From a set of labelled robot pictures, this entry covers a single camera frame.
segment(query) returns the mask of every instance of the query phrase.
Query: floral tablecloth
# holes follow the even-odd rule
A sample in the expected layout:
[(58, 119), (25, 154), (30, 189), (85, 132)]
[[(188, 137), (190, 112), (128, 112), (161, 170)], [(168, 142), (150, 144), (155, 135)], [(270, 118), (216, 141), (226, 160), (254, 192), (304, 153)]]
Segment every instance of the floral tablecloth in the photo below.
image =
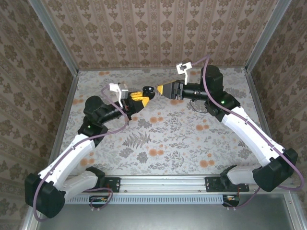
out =
[[(243, 69), (227, 68), (221, 72), (224, 90), (234, 95), (259, 124)], [(183, 77), (175, 69), (80, 72), (61, 150), (69, 145), (82, 124), (86, 99), (100, 95), (105, 85), (124, 82), (131, 91), (141, 91), (145, 85), (156, 88)], [(190, 82), (199, 81), (200, 69), (192, 69)], [(116, 100), (113, 92), (107, 94)], [(206, 111), (201, 101), (192, 102), (192, 105), (198, 111)], [(121, 117), (105, 125), (115, 130), (123, 124)], [(254, 155), (228, 127), (209, 114), (195, 112), (190, 100), (169, 100), (157, 93), (145, 109), (132, 117), (124, 131), (105, 137), (84, 157), (73, 174), (91, 165), (107, 175), (210, 174), (220, 173), (233, 164), (255, 163)]]

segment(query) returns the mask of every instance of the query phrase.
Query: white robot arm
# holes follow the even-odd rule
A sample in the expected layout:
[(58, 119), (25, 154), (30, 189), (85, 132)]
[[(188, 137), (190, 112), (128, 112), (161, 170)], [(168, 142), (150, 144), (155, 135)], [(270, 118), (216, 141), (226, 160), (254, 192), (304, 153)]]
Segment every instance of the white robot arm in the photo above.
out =
[(29, 174), (25, 179), (26, 203), (33, 206), (36, 199), (36, 209), (48, 218), (55, 217), (61, 211), (65, 200), (93, 187), (105, 187), (105, 174), (95, 167), (89, 167), (69, 180), (67, 178), (81, 159), (103, 140), (104, 134), (108, 132), (104, 123), (119, 118), (122, 113), (131, 120), (131, 116), (141, 111), (155, 95), (151, 86), (143, 87), (142, 92), (128, 92), (124, 84), (110, 84), (110, 90), (117, 93), (118, 102), (115, 106), (121, 108), (122, 112), (111, 104), (104, 104), (98, 96), (88, 98), (78, 135), (48, 167), (37, 175)]
[[(207, 66), (205, 79), (208, 92), (210, 93), (209, 96), (204, 88), (202, 77), (200, 84), (187, 83), (189, 78), (186, 70), (190, 68), (192, 68), (190, 63), (178, 64), (178, 73), (184, 73), (185, 80), (176, 80), (160, 85), (158, 86), (158, 91), (169, 99), (183, 100), (188, 98), (192, 101), (205, 101), (204, 104), (209, 114), (233, 130), (251, 149), (261, 165), (261, 167), (229, 167), (222, 172), (223, 175), (226, 175), (226, 178), (223, 178), (224, 187), (237, 184), (257, 184), (263, 190), (270, 192), (290, 177), (294, 170), (289, 165), (289, 162), (295, 165), (297, 153), (293, 149), (286, 150), (268, 137), (249, 118), (240, 103), (232, 95), (223, 91), (223, 75), (219, 68)], [(210, 96), (220, 106), (211, 101)]]

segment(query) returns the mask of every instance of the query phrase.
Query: floor mat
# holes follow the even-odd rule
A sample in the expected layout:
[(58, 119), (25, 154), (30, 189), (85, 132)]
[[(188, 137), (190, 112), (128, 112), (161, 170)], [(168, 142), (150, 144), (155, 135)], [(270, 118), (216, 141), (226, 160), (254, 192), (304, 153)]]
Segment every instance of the floor mat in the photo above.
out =
[[(221, 72), (224, 90), (235, 96), (246, 113), (259, 124), (243, 68), (221, 69)], [(141, 91), (146, 85), (156, 88), (183, 78), (175, 69), (79, 72), (62, 151), (82, 124), (86, 99), (100, 95), (107, 84), (124, 82), (131, 91)], [(190, 82), (200, 82), (200, 69), (190, 71)], [(114, 93), (107, 92), (107, 95), (116, 100)], [(197, 111), (206, 111), (201, 101), (191, 104)], [(107, 175), (216, 174), (230, 165), (257, 163), (232, 130), (209, 114), (195, 112), (191, 104), (190, 100), (169, 100), (157, 93), (145, 109), (132, 117), (124, 131), (105, 137), (73, 173), (78, 174), (93, 165)], [(123, 124), (121, 117), (105, 125), (115, 130)]]

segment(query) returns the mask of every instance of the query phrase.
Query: metal frame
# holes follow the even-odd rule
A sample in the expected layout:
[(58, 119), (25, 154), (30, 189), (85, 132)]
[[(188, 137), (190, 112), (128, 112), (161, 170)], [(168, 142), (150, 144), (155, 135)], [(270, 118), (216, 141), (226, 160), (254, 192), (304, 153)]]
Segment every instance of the metal frame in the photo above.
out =
[(261, 106), (261, 102), (260, 102), (256, 87), (255, 87), (255, 83), (252, 78), (252, 75), (249, 70), (244, 69), (244, 72), (245, 72), (246, 80), (248, 81), (250, 94), (255, 104), (255, 108), (256, 108), (256, 112), (257, 112), (257, 115), (260, 121), (261, 128), (269, 137), (272, 138), (267, 120), (265, 119), (265, 115), (264, 115), (264, 112)]
[(29, 0), (31, 6), (33, 7), (34, 11), (38, 15), (40, 21), (42, 22), (44, 28), (48, 32), (51, 40), (53, 41), (54, 45), (56, 46), (57, 50), (61, 54), (63, 60), (65, 61), (67, 67), (71, 71), (71, 74), (76, 77), (78, 75), (78, 65), (71, 56), (65, 42), (59, 35), (50, 15), (48, 14), (47, 9), (45, 8), (43, 1), (37, 0)]
[[(267, 123), (255, 89), (255, 85), (253, 84), (251, 78), (251, 74), (246, 72), (246, 77), (260, 119), (261, 126), (265, 130), (265, 127), (267, 127)], [(77, 83), (78, 83), (78, 77), (73, 79), (69, 96), (63, 111), (60, 128), (57, 133), (56, 141), (54, 143), (54, 148), (52, 149), (52, 154), (49, 162), (52, 162), (58, 156), (60, 146), (63, 141), (66, 124), (70, 114), (72, 101), (77, 89)], [(234, 194), (234, 193), (207, 193), (204, 178), (209, 176), (217, 176), (217, 175), (209, 174), (209, 175), (181, 175), (181, 176), (116, 176), (116, 177), (121, 178), (121, 185), (119, 191), (119, 194), (121, 196), (136, 195), (141, 197), (148, 195), (161, 195), (161, 197), (163, 197), (171, 195), (176, 197), (178, 195), (212, 196), (212, 195), (221, 195), (221, 194), (223, 195)], [(286, 180), (283, 183), (283, 185), (288, 187), (294, 186), (291, 179)], [(258, 186), (255, 184), (250, 185), (249, 187), (250, 191), (244, 193), (242, 192), (242, 194), (251, 195), (258, 188)], [(294, 229), (307, 230), (306, 219), (304, 217), (303, 210), (300, 206), (297, 195), (280, 188), (274, 189), (270, 194), (272, 193), (284, 195), (287, 204), (287, 209), (289, 211)], [(269, 193), (260, 190), (259, 194), (269, 194)], [(22, 230), (36, 230), (37, 225), (38, 222), (34, 218), (33, 209), (30, 207), (28, 209)]]
[(277, 2), (276, 7), (270, 16), (267, 24), (265, 25), (262, 34), (257, 41), (251, 55), (248, 58), (246, 63), (246, 69), (252, 71), (255, 67), (260, 55), (262, 54), (264, 48), (268, 44), (271, 36), (273, 35), (277, 25), (282, 19), (284, 13), (286, 12), (288, 6), (290, 5), (291, 0), (280, 0)]
[[(121, 178), (119, 197), (148, 197), (152, 195), (165, 197), (218, 197), (219, 195), (231, 195), (234, 192), (217, 192), (207, 193), (205, 186), (205, 177), (216, 175), (182, 175), (182, 176), (117, 176)], [(283, 183), (284, 186), (293, 187), (291, 180)], [(253, 194), (258, 188), (257, 185), (249, 186), (249, 192), (242, 192), (241, 194)], [(306, 219), (303, 215), (302, 208), (299, 204), (296, 194), (290, 193), (287, 190), (280, 188), (274, 189), (267, 193), (263, 190), (259, 194), (283, 194), (290, 218), (295, 230), (306, 230)], [(82, 193), (80, 196), (90, 195), (90, 193)], [(106, 193), (95, 193), (95, 195), (107, 195)], [(35, 220), (33, 209), (29, 208), (26, 216), (26, 221), (22, 230), (36, 230), (38, 222)]]

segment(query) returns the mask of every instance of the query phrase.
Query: black cable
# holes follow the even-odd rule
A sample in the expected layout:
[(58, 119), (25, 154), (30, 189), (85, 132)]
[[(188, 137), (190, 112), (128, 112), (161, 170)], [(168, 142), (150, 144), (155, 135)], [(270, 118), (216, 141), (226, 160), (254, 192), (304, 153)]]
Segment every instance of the black cable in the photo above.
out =
[(197, 111), (193, 106), (192, 106), (192, 99), (190, 100), (190, 105), (191, 105), (191, 107), (193, 108), (193, 110), (195, 111), (195, 112), (197, 112), (197, 113), (200, 113), (200, 114), (207, 114), (208, 112), (201, 112), (201, 111)]

